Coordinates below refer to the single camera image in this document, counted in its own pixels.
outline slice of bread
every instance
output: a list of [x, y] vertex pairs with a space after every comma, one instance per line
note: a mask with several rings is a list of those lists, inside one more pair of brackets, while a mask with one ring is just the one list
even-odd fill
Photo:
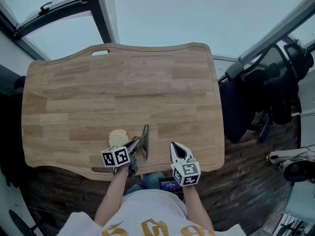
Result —
[[121, 147], [129, 142], [128, 132], [124, 129], [115, 129], [109, 133], [109, 146]]

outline gold print on shirt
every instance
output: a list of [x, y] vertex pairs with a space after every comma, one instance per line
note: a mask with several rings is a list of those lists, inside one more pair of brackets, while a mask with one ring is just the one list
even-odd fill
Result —
[[128, 236], [128, 233], [124, 229], [117, 228], [121, 223], [123, 223], [123, 221], [117, 225], [111, 225], [110, 227], [107, 227], [102, 232], [102, 236], [111, 236], [111, 235]]
[[215, 236], [215, 234], [213, 232], [209, 232], [205, 229], [203, 229], [202, 227], [198, 227], [198, 226], [186, 226], [184, 228], [181, 229], [181, 233], [183, 236]]
[[163, 221], [155, 222], [153, 219], [148, 219], [142, 222], [141, 226], [144, 236], [168, 236], [167, 225]]

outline jeans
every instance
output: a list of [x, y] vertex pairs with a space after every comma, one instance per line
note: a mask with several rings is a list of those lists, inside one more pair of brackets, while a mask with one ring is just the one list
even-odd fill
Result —
[[143, 180], [140, 183], [133, 185], [129, 188], [125, 194], [128, 195], [132, 192], [139, 191], [139, 190], [148, 190], [148, 189], [157, 189], [159, 190], [159, 178], [163, 178], [165, 175], [162, 172], [154, 172], [148, 173], [143, 175]]

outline wooden table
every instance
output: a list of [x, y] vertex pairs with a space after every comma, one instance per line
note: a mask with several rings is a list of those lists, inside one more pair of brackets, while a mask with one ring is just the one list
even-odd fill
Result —
[[[108, 50], [109, 54], [93, 56]], [[104, 44], [63, 59], [30, 64], [23, 95], [22, 139], [31, 167], [55, 166], [111, 180], [100, 152], [108, 135], [130, 137], [150, 125], [149, 155], [138, 174], [170, 169], [170, 142], [189, 147], [202, 171], [224, 163], [220, 93], [210, 49]]]

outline dark floor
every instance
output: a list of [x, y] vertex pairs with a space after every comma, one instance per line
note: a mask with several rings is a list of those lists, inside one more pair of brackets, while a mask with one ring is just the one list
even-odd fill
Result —
[[[240, 224], [247, 235], [261, 227], [269, 232], [274, 230], [281, 218], [289, 183], [278, 167], [265, 162], [265, 158], [273, 150], [297, 148], [297, 126], [296, 118], [287, 125], [274, 124], [263, 144], [257, 141], [256, 132], [246, 133], [238, 144], [225, 140], [224, 166], [202, 173], [196, 186], [215, 230], [228, 230], [235, 224]], [[42, 226], [48, 236], [59, 232], [71, 212], [84, 211], [93, 218], [109, 185], [54, 167], [34, 170], [37, 176], [21, 191], [28, 206], [55, 213], [57, 227]], [[37, 219], [37, 211], [29, 210]]]

